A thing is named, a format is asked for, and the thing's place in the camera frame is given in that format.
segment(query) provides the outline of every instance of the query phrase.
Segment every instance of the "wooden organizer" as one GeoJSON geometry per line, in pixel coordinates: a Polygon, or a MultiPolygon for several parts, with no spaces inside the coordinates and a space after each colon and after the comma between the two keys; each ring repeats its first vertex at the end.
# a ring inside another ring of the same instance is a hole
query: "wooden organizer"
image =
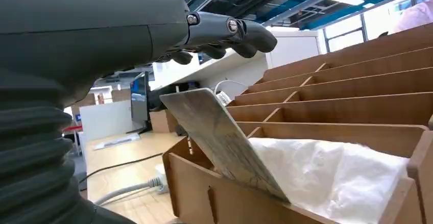
{"type": "MultiPolygon", "coordinates": [[[[410,158],[379,223],[433,224],[432,78],[433,23],[269,69],[227,110],[248,137],[359,143],[410,158]]],[[[222,177],[194,141],[163,159],[174,213],[188,224],[335,223],[222,177]]]]}

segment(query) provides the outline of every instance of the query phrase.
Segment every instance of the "robotic hand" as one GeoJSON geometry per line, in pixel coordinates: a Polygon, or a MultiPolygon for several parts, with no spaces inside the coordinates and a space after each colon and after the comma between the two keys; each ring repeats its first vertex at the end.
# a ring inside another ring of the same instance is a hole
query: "robotic hand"
{"type": "Polygon", "coordinates": [[[258,50],[270,52],[277,44],[269,31],[253,21],[207,12],[190,12],[186,19],[188,39],[182,45],[168,49],[159,61],[173,59],[180,64],[188,64],[192,59],[188,52],[202,52],[220,59],[227,48],[234,49],[245,58],[252,58],[258,50]]]}
{"type": "Polygon", "coordinates": [[[0,223],[133,223],[79,196],[63,108],[117,70],[276,45],[261,25],[184,0],[0,0],[0,15],[0,223]]]}

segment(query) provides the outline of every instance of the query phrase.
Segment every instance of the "wooden desk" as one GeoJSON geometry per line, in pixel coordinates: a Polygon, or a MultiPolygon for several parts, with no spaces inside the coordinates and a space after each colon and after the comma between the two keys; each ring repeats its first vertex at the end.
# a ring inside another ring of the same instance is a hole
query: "wooden desk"
{"type": "MultiPolygon", "coordinates": [[[[102,150],[93,150],[93,147],[101,142],[123,136],[125,135],[86,143],[88,174],[103,167],[165,152],[182,139],[182,137],[178,137],[176,134],[150,132],[142,134],[141,139],[138,141],[127,142],[102,150]]],[[[88,199],[96,201],[112,191],[140,184],[156,177],[155,166],[157,164],[162,164],[161,157],[96,173],[87,180],[88,199]]],[[[107,202],[104,207],[126,216],[138,224],[166,224],[175,222],[170,195],[168,193],[159,194],[157,189],[139,190],[121,195],[107,202]]]]}

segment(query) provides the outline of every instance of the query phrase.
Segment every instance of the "metal screw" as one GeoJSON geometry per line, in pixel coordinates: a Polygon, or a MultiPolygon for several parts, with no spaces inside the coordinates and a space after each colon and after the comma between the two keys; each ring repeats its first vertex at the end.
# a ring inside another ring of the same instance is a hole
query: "metal screw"
{"type": "Polygon", "coordinates": [[[228,26],[229,26],[229,30],[231,32],[236,32],[237,31],[237,23],[236,23],[235,20],[229,20],[228,26]]]}
{"type": "Polygon", "coordinates": [[[198,19],[194,15],[189,15],[186,17],[186,20],[188,21],[188,24],[197,24],[198,19]]]}

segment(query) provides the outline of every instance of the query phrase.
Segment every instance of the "person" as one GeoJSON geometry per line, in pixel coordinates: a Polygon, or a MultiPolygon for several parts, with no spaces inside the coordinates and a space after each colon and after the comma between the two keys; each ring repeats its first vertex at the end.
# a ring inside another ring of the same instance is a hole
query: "person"
{"type": "Polygon", "coordinates": [[[433,22],[433,0],[425,0],[403,12],[401,19],[395,24],[389,34],[415,28],[433,22]]]}

